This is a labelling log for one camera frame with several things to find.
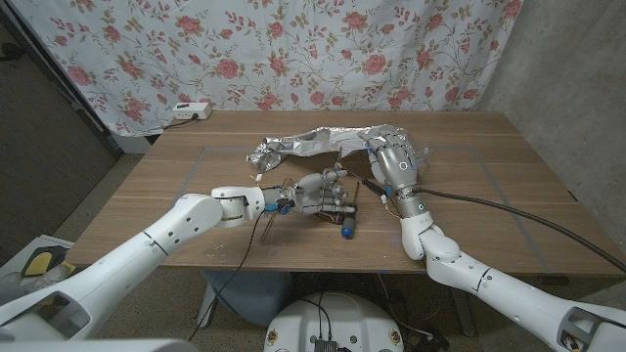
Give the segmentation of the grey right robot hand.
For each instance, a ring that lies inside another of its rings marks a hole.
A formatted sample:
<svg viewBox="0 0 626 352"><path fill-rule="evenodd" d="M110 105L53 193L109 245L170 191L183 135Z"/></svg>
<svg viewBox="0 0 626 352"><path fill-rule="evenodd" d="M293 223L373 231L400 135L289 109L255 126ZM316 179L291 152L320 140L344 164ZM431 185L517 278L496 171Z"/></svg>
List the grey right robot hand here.
<svg viewBox="0 0 626 352"><path fill-rule="evenodd" d="M381 184L399 191L413 187L418 179L418 160L407 138L390 127L370 129L360 134L368 150L374 177Z"/></svg>

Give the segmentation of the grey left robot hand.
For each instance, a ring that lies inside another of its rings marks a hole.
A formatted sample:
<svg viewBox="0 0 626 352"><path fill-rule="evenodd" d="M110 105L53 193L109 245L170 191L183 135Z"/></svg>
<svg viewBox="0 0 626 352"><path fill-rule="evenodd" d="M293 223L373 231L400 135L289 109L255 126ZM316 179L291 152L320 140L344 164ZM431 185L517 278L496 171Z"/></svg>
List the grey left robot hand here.
<svg viewBox="0 0 626 352"><path fill-rule="evenodd" d="M265 209L283 215L290 212L304 215L355 213L356 208L345 202L347 192L340 183L347 174L344 169L327 168L322 173L306 175L289 186L262 189Z"/></svg>

